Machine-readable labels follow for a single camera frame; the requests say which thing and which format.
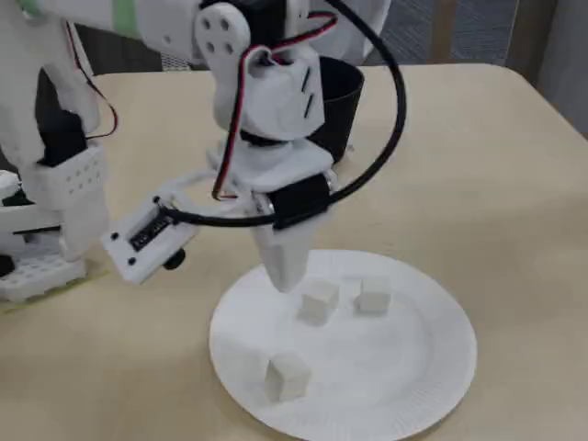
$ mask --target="black cup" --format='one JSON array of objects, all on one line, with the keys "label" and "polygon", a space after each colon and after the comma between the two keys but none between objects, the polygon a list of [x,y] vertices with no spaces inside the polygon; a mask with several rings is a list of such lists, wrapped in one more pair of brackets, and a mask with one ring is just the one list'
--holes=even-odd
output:
[{"label": "black cup", "polygon": [[325,122],[309,140],[323,147],[338,163],[345,155],[365,78],[347,62],[321,57],[321,79]]}]

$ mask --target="gray carpet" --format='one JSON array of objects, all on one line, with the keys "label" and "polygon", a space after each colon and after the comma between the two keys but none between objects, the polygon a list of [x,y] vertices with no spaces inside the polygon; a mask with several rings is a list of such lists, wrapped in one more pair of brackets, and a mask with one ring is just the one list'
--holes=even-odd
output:
[{"label": "gray carpet", "polygon": [[[460,0],[452,58],[501,64],[506,58],[517,0]],[[402,63],[426,62],[434,0],[393,0],[383,37]],[[368,64],[380,63],[372,54]]]}]

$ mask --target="paper plate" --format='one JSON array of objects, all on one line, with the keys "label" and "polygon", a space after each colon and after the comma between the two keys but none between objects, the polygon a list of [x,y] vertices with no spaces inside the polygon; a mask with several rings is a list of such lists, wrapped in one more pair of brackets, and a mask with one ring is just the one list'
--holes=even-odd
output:
[{"label": "paper plate", "polygon": [[[361,277],[390,277],[395,298],[385,316],[362,316]],[[474,330],[433,279],[404,263],[356,251],[314,251],[306,280],[339,284],[331,320],[298,318],[304,282],[277,292],[262,267],[220,301],[210,354],[221,383],[244,409],[278,432],[308,441],[392,441],[447,416],[476,369]],[[295,352],[312,370],[307,395],[275,403],[266,395],[268,360]]]}]

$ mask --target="black cable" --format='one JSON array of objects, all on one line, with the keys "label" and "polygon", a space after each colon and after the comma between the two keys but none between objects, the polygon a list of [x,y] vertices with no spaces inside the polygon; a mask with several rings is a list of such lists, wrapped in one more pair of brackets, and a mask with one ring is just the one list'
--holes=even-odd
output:
[{"label": "black cable", "polygon": [[[390,69],[390,73],[392,74],[394,85],[396,87],[397,97],[396,122],[394,124],[394,129],[390,136],[390,140],[386,144],[386,147],[384,147],[378,158],[376,158],[374,163],[370,167],[368,167],[363,174],[361,174],[351,184],[347,185],[346,187],[342,188],[336,193],[333,193],[329,197],[328,205],[331,206],[356,193],[365,184],[367,184],[390,159],[390,157],[396,150],[396,147],[398,146],[402,133],[404,132],[408,105],[406,97],[406,84],[404,83],[401,68],[396,59],[394,58],[394,56],[391,54],[386,44],[384,43],[384,41],[379,37],[379,35],[376,32],[374,32],[374,30],[366,22],[364,22],[351,8],[349,8],[349,6],[343,3],[342,0],[325,1],[329,5],[334,7],[337,11],[339,11],[342,16],[346,17],[372,43],[374,48],[376,48],[376,50],[379,52],[382,59]],[[196,213],[187,213],[184,211],[168,209],[165,207],[160,207],[160,210],[162,211],[162,213],[169,216],[175,221],[192,223],[195,225],[202,225],[208,227],[253,228],[261,227],[264,225],[270,225],[275,223],[277,220],[276,215],[229,219],[200,216]]]}]

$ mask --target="beige table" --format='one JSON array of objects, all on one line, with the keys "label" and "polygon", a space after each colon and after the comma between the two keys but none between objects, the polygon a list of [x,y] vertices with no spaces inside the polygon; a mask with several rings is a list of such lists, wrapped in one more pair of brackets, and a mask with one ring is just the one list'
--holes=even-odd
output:
[{"label": "beige table", "polygon": [[[405,69],[410,122],[385,173],[316,240],[404,260],[458,298],[480,364],[462,405],[422,439],[583,438],[588,415],[588,143],[520,77],[463,65]],[[203,164],[220,136],[206,73],[100,85],[121,113],[107,143],[114,217]],[[342,175],[387,139],[390,79],[367,71]],[[92,257],[108,266],[103,253]],[[247,232],[205,230],[187,262],[142,287],[111,272],[0,316],[0,439],[285,440],[228,397],[209,362],[222,292],[258,264]]]}]

